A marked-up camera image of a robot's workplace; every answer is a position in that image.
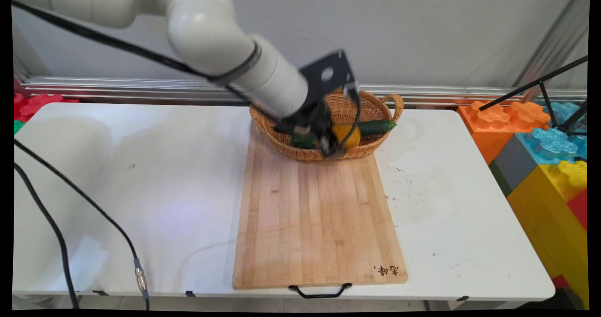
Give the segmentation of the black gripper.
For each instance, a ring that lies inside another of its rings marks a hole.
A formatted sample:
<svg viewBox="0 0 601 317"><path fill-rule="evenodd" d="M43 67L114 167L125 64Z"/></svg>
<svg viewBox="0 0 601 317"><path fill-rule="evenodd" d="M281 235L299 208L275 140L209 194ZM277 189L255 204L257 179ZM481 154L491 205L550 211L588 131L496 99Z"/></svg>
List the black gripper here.
<svg viewBox="0 0 601 317"><path fill-rule="evenodd" d="M342 148L330 129L332 123L331 109L324 99L320 99L282 119L277 124L277 132L317 137L323 159L339 159Z"/></svg>

